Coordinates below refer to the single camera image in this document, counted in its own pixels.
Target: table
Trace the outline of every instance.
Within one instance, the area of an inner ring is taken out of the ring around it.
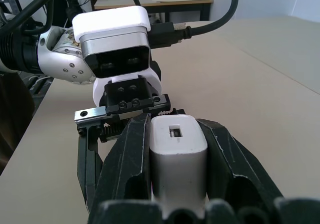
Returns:
[[[320,197],[320,95],[242,51],[222,36],[223,31],[152,51],[162,70],[163,92],[173,107],[226,126],[260,160],[285,196]],[[87,221],[76,175],[73,112],[93,106],[92,86],[53,81],[0,176],[1,223]]]
[[[165,13],[165,21],[170,21],[171,12],[200,11],[200,21],[208,21],[214,0],[140,0],[149,14]],[[106,10],[133,6],[133,0],[97,0],[95,10]]]

